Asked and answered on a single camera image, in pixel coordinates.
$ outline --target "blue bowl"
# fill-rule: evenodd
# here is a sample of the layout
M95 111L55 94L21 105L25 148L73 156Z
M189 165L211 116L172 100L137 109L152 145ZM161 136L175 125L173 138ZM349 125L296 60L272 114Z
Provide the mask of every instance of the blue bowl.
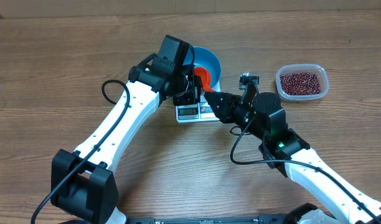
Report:
M215 54L203 47L193 47L195 50L195 66L204 67L211 74L210 87L213 88L221 78L221 63ZM188 50L184 65L192 62L192 52Z

